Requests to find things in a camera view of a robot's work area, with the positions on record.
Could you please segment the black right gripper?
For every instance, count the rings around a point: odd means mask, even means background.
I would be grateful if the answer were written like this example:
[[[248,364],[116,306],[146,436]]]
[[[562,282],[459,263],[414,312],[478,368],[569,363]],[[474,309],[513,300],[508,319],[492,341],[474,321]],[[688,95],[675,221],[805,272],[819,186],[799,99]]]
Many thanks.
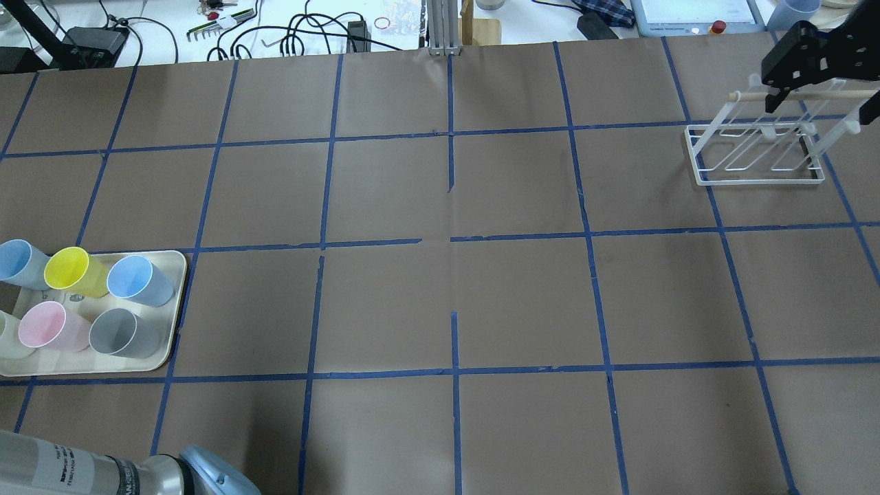
[[[789,94],[833,76],[878,76],[879,2],[861,1],[830,34],[806,20],[792,25],[761,60],[760,77],[767,87],[764,112],[773,115]],[[861,104],[860,125],[880,115],[880,91]]]

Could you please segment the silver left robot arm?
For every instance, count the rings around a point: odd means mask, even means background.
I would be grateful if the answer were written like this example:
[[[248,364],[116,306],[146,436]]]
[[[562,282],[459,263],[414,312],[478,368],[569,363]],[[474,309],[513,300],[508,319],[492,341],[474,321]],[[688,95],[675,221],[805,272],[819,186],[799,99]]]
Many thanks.
[[[235,467],[198,445],[142,463],[1,434],[3,494],[259,494]]]

